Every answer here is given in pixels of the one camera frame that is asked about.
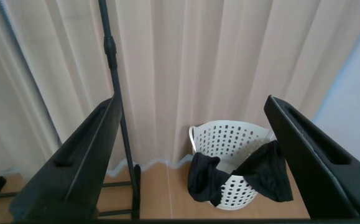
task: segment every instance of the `white wall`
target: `white wall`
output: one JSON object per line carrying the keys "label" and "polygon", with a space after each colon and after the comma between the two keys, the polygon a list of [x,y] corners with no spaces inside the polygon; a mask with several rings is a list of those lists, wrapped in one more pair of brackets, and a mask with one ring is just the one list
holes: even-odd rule
{"label": "white wall", "polygon": [[360,160],[360,39],[313,121]]}

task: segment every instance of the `black garment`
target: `black garment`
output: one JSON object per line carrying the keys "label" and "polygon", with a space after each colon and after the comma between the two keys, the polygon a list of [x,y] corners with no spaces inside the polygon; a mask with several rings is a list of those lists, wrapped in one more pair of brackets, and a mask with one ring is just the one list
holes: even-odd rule
{"label": "black garment", "polygon": [[218,157],[205,156],[197,152],[188,173],[188,192],[197,202],[210,201],[214,206],[221,202],[221,186],[230,175],[216,169]]}
{"label": "black garment", "polygon": [[276,201],[293,200],[286,161],[277,140],[262,145],[232,175],[241,175],[260,194]]}

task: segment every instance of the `floor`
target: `floor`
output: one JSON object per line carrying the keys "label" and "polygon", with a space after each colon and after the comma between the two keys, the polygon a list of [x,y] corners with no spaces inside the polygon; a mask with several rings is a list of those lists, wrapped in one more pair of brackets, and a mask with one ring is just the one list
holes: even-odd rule
{"label": "floor", "polygon": [[[156,163],[141,174],[141,218],[309,218],[300,192],[288,169],[294,201],[277,203],[258,195],[249,205],[236,211],[214,208],[207,202],[196,202],[188,194],[187,176],[190,163],[178,169]],[[127,169],[117,176],[106,176],[104,182],[129,180]],[[7,177],[1,192],[15,192],[24,186],[22,177]],[[131,208],[130,186],[103,188],[97,207],[103,211]],[[12,221],[7,208],[11,198],[0,199],[0,223]],[[130,218],[130,215],[116,215],[103,218]]]}

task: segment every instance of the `metal pole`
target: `metal pole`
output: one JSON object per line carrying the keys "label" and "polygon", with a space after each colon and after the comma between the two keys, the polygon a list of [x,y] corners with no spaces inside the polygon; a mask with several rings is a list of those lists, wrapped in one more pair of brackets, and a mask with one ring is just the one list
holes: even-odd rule
{"label": "metal pole", "polygon": [[119,84],[118,64],[116,62],[116,46],[115,46],[115,42],[114,42],[112,34],[111,34],[111,28],[109,26],[109,16],[108,16],[108,10],[106,8],[106,1],[98,0],[98,3],[99,3],[99,11],[101,13],[101,20],[102,20],[103,29],[104,29],[104,51],[108,58],[109,69],[111,70],[113,90],[114,90],[115,94],[119,96],[121,106],[122,106],[122,118],[120,120],[120,127],[122,130],[124,150],[126,152],[127,164],[129,166],[131,185],[132,185],[134,195],[136,197],[138,197],[139,188],[138,188],[136,176],[134,173],[134,166],[132,164],[129,136],[127,134],[126,118],[124,115],[122,93],[121,93],[120,84]]}

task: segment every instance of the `laundry basket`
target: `laundry basket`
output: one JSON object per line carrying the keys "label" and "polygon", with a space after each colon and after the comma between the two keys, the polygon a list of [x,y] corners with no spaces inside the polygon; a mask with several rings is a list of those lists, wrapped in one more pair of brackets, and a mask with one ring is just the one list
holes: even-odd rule
{"label": "laundry basket", "polygon": [[[232,173],[252,152],[270,141],[273,132],[255,124],[241,121],[210,121],[199,127],[192,126],[189,135],[193,153],[217,156],[217,169]],[[217,208],[237,210],[250,203],[257,192],[242,176],[232,175],[221,186],[221,203]]]}

